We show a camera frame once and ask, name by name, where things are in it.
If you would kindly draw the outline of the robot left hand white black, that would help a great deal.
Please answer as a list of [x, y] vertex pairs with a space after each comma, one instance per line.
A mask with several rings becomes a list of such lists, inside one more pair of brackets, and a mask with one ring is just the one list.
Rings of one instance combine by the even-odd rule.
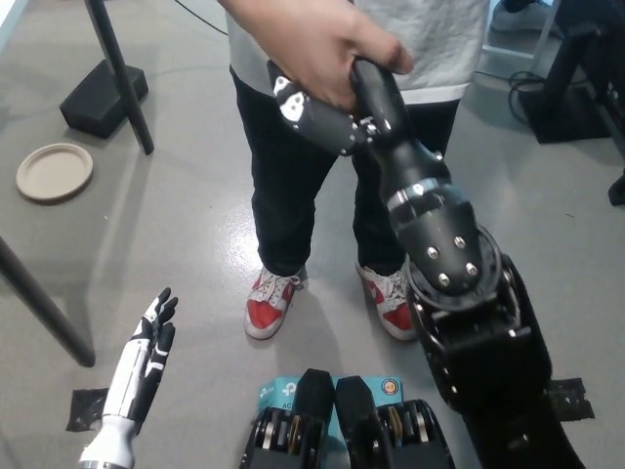
[[150, 303], [125, 344], [104, 402], [102, 424], [84, 447], [79, 468], [133, 468], [133, 443], [160, 385], [176, 327], [178, 298], [169, 287]]

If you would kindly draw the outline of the robot right hand black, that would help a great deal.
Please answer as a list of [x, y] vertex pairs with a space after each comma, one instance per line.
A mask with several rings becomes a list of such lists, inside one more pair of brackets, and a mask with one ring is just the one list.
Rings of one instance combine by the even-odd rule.
[[412, 200], [455, 205], [464, 196], [449, 170], [418, 142], [393, 74], [363, 59], [353, 63], [355, 113], [310, 96], [275, 63], [267, 63], [282, 118], [296, 133], [335, 155], [372, 152], [382, 167], [381, 196], [391, 209]]

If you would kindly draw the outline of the person right hand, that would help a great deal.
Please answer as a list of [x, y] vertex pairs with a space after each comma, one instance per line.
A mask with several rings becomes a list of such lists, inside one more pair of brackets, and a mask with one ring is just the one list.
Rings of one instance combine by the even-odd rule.
[[400, 41], [347, 1], [254, 1], [249, 32], [287, 76], [313, 97], [355, 109], [354, 60], [406, 74], [414, 62]]

